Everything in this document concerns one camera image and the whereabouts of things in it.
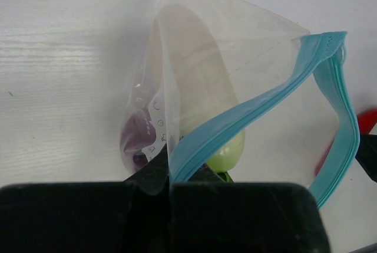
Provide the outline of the purple red onion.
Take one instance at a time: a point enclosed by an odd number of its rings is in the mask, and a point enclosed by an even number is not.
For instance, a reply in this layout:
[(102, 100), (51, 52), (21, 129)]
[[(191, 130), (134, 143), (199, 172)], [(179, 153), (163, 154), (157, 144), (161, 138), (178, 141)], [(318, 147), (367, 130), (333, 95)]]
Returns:
[(124, 166), (130, 172), (137, 172), (147, 163), (142, 148), (156, 140), (156, 130), (151, 124), (147, 109), (133, 113), (126, 121), (120, 137), (120, 151)]

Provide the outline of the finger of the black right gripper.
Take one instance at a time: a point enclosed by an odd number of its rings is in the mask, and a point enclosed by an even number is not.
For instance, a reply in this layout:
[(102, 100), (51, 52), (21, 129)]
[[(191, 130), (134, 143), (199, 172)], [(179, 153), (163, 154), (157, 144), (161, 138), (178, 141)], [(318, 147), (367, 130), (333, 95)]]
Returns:
[(365, 173), (377, 182), (377, 138), (374, 134), (362, 134), (356, 160)]

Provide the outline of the white daikon radish with leaves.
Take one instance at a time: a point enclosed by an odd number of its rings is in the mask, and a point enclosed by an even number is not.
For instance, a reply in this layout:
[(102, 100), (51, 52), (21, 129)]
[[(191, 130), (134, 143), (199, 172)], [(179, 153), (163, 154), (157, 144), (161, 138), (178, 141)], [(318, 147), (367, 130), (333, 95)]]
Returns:
[(182, 4), (160, 8), (148, 40), (145, 66), (156, 92), (151, 106), (164, 110), (169, 174), (183, 180), (203, 164), (215, 173), (235, 167), (241, 158), (245, 132), (196, 163), (200, 142), (195, 129), (239, 104), (223, 56), (204, 20)]

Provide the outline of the clear zip top bag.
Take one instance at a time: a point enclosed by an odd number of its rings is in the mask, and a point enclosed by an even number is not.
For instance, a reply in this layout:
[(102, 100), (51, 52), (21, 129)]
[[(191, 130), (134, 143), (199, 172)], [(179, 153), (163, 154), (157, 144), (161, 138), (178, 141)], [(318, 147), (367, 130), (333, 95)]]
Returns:
[[(243, 0), (160, 0), (182, 4), (200, 16), (217, 41), (239, 104), (190, 133), (200, 142), (193, 160), (205, 161), (245, 132), (240, 180), (302, 185), (323, 206), (359, 147), (357, 118), (343, 77), (345, 31), (311, 34), (306, 28)], [(147, 109), (156, 140), (142, 148), (148, 162), (163, 149), (164, 110), (153, 109), (156, 92), (138, 62), (125, 122)]]

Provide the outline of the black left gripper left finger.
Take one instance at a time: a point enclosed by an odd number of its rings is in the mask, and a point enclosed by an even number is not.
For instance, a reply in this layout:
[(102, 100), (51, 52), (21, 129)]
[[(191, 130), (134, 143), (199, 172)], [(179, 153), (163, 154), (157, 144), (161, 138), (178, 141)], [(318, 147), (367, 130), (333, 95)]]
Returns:
[(163, 149), (122, 182), (1, 188), (2, 252), (167, 252)]

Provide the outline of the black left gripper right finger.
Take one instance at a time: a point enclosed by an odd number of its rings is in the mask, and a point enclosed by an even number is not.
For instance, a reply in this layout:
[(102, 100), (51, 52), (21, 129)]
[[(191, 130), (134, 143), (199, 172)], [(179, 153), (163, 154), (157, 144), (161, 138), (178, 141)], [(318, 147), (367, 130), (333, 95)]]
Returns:
[(311, 193), (295, 183), (170, 186), (171, 252), (330, 252)]

